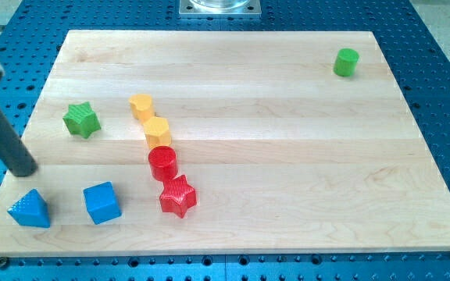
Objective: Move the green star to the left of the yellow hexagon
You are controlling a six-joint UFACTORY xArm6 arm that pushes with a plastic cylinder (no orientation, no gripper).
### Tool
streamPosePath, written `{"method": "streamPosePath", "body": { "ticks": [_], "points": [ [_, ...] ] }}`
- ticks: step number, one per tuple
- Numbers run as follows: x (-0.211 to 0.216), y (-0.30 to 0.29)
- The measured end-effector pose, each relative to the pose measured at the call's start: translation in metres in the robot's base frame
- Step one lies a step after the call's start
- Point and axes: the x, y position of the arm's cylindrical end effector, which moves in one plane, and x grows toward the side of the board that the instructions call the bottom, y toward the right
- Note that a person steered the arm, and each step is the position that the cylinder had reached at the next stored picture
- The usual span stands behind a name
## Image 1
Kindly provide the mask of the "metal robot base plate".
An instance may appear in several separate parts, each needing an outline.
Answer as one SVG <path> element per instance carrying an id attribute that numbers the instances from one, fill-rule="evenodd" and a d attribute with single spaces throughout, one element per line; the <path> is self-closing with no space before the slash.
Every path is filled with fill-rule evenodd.
<path id="1" fill-rule="evenodd" d="M 180 0 L 180 18 L 259 18 L 260 0 Z"/>

